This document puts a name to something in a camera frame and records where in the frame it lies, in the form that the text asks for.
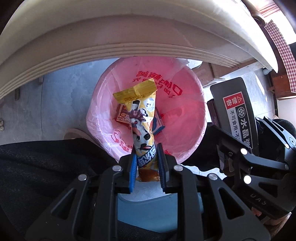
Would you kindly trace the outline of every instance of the red warning sign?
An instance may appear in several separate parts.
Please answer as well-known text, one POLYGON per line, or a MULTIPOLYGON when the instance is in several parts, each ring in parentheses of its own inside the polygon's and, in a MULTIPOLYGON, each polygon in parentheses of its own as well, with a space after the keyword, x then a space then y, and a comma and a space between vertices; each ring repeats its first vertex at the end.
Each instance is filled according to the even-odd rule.
POLYGON ((223 98, 224 104, 226 109, 230 109, 236 106, 239 106, 241 104, 244 104, 244 98, 242 96, 242 93, 236 93, 234 95, 226 96, 223 98))

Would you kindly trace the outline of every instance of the pink plastic bag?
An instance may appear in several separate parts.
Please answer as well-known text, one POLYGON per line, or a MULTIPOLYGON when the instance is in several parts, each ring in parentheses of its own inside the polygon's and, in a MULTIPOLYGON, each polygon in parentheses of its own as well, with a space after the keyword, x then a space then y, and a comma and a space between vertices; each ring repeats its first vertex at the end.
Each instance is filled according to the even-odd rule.
POLYGON ((165 128, 155 136, 177 163, 185 161, 198 147, 206 129, 202 85, 186 64, 170 57, 130 57, 115 61, 100 77, 86 116, 87 128, 117 161, 131 153, 131 130, 114 120, 118 103, 113 93, 154 78, 156 107, 165 128))

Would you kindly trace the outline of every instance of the black cloth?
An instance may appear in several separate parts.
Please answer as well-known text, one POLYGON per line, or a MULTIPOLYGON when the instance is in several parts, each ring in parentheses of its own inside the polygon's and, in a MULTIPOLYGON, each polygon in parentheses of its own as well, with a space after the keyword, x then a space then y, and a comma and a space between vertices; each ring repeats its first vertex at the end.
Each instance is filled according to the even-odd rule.
MULTIPOLYGON (((274 119, 276 123, 287 130, 294 138, 296 138, 296 129, 293 124, 284 119, 274 119)), ((263 132, 261 126, 256 122, 258 139, 263 132)), ((216 144, 212 141, 212 135, 208 128, 206 128, 204 137, 198 146, 198 148, 193 152, 193 154, 182 164, 185 166, 196 166, 202 172, 206 172, 213 168, 220 168, 220 160, 217 151, 216 144)))
MULTIPOLYGON (((0 205, 24 237, 27 229, 78 175, 94 176, 117 164, 86 139, 23 142, 0 146, 0 205)), ((118 222, 119 240, 176 240, 118 222)))
POLYGON ((292 44, 289 44, 289 46, 290 46, 292 55, 294 56, 294 59, 296 59, 296 42, 292 43, 292 44))

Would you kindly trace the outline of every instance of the candy bar wrapper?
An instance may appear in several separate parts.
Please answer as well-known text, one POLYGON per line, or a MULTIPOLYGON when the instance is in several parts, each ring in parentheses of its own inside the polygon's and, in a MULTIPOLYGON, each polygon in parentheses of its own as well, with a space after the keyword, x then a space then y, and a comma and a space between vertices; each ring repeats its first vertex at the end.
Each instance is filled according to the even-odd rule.
POLYGON ((156 146, 152 134, 155 111, 156 85, 153 79, 114 93, 120 104, 125 104, 132 125, 139 177, 143 182, 159 181, 156 146))
MULTIPOLYGON (((131 119, 129 118, 128 110, 126 106, 124 104, 118 104, 116 112, 117 114, 114 120, 131 129, 131 119)), ((159 132, 161 132, 163 128, 165 128, 165 125, 163 123, 163 120, 160 117, 160 114, 157 108, 155 107, 153 125, 152 125, 152 134, 154 136, 157 135, 159 132)))

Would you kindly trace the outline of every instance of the snack wrapper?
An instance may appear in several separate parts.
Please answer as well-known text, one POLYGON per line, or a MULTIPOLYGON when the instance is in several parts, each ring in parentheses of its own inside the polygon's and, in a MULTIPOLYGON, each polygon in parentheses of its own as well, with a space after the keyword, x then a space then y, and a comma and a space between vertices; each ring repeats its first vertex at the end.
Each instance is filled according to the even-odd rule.
POLYGON ((117 115, 114 120, 131 129, 131 120, 128 115, 128 110, 124 104, 119 104, 117 108, 117 115))
POLYGON ((156 146, 152 134, 155 111, 156 85, 153 79, 114 93, 120 104, 125 104, 132 125, 139 177, 143 182, 159 181, 156 146))

